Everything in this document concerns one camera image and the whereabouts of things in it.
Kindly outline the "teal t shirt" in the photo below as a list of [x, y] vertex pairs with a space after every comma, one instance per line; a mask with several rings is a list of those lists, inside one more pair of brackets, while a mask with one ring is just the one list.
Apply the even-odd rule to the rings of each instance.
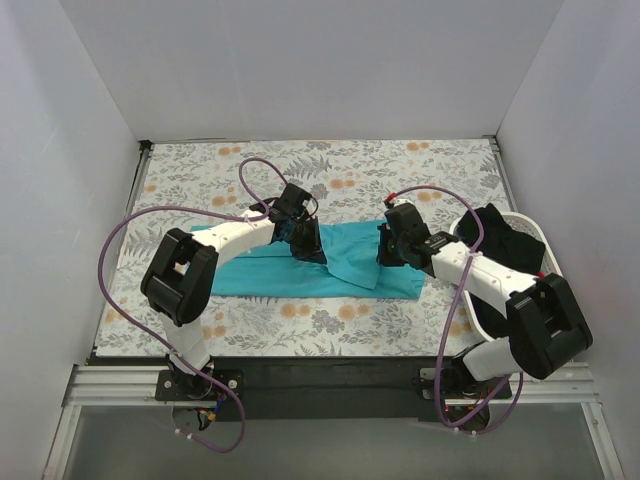
[[216, 269], [212, 294], [231, 297], [358, 297], [417, 300], [426, 274], [377, 263], [377, 221], [322, 225], [327, 262], [297, 260], [284, 242], [238, 256]]

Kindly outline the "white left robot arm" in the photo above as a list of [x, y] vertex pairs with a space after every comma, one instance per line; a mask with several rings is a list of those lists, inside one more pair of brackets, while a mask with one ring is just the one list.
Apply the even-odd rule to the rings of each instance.
[[216, 270], [258, 247], [283, 242], [299, 261], [324, 264], [319, 224], [307, 206], [316, 202], [307, 191], [285, 186], [280, 196], [262, 201], [239, 217], [195, 233], [174, 228], [165, 234], [141, 282], [141, 292], [161, 315], [170, 344], [170, 367], [180, 371], [178, 387], [193, 400], [213, 386], [210, 362], [199, 320]]

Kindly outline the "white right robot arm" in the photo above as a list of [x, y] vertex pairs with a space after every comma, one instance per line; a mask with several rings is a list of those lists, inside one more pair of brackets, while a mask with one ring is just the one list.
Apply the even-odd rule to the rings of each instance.
[[452, 283], [506, 321], [504, 337], [467, 348], [445, 368], [460, 395], [475, 397], [489, 380], [514, 373], [544, 380], [592, 346], [591, 330], [562, 276], [540, 278], [475, 256], [454, 235], [431, 233], [410, 202], [390, 204], [385, 218], [378, 228], [380, 265], [410, 266]]

